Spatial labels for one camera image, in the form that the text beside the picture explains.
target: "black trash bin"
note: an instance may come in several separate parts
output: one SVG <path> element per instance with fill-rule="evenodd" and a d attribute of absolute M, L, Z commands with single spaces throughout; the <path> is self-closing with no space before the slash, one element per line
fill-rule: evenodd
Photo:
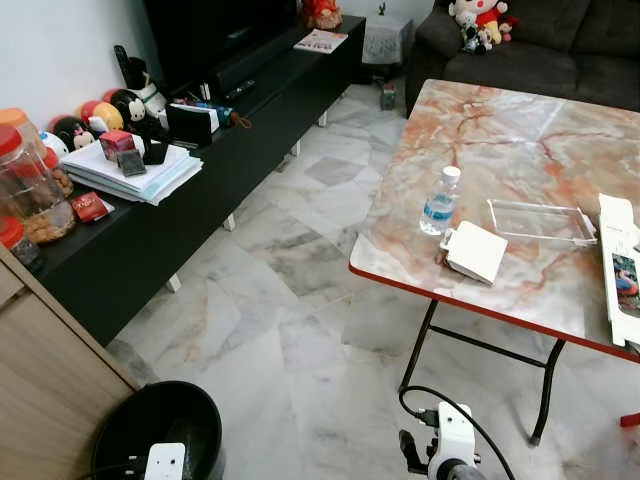
<path fill-rule="evenodd" d="M 220 480 L 224 473 L 222 422 L 200 387 L 187 382 L 145 386 L 124 401 L 103 425 L 93 450 L 92 471 L 148 455 L 151 445 L 185 444 L 183 479 Z M 94 480 L 121 480 L 123 471 L 94 474 Z"/>

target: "gray sofa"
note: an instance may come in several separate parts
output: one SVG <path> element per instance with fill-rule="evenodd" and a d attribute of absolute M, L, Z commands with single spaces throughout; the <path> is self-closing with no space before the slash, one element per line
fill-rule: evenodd
<path fill-rule="evenodd" d="M 520 19 L 513 41 L 473 55 L 450 1 L 435 0 L 411 50 L 407 115 L 429 78 L 640 111 L 640 0 L 505 1 Z"/>

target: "marble table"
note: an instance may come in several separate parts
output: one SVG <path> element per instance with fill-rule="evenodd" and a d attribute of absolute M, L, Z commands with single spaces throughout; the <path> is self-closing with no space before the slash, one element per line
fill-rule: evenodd
<path fill-rule="evenodd" d="M 425 197 L 446 165 L 462 169 L 453 226 L 488 230 L 487 199 L 580 207 L 598 224 L 598 193 L 625 197 L 640 224 L 640 114 L 497 88 L 427 80 L 351 253 L 363 277 L 432 299 L 402 386 L 427 330 L 545 369 L 546 422 L 553 368 L 566 341 L 640 363 L 613 345 L 599 246 L 509 242 L 493 287 L 442 264 L 439 238 L 418 226 Z M 439 301 L 555 337 L 546 363 L 431 325 Z"/>

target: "remote control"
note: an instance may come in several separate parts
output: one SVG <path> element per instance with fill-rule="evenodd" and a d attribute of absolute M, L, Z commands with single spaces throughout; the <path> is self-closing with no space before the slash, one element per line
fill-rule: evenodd
<path fill-rule="evenodd" d="M 255 85 L 256 85 L 255 80 L 246 80 L 242 82 L 240 85 L 238 85 L 236 88 L 234 88 L 233 90 L 227 92 L 227 94 L 224 96 L 224 99 L 228 102 L 232 102 L 233 100 L 238 98 L 240 95 L 244 95 L 246 92 L 251 90 L 253 87 L 255 87 Z"/>

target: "glass jar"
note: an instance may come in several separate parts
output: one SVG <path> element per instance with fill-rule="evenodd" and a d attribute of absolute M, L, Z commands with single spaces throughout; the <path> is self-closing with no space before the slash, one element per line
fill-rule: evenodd
<path fill-rule="evenodd" d="M 69 178 L 69 175 L 60 167 L 58 156 L 51 147 L 47 147 L 47 156 L 44 157 L 44 164 L 51 172 L 53 180 L 58 184 L 60 190 L 62 190 L 64 198 L 69 198 L 69 195 L 73 193 L 73 182 Z"/>
<path fill-rule="evenodd" d="M 40 256 L 40 249 L 25 235 L 24 227 L 17 218 L 0 217 L 0 243 L 30 272 L 35 273 L 42 268 L 44 259 Z"/>
<path fill-rule="evenodd" d="M 0 125 L 0 213 L 17 217 L 36 243 L 56 240 L 73 228 L 71 205 L 32 148 L 14 127 Z"/>
<path fill-rule="evenodd" d="M 27 114 L 19 108 L 0 109 L 0 125 L 10 125 L 18 130 L 25 146 L 30 145 L 35 152 L 44 158 L 47 154 L 38 129 L 31 123 Z"/>

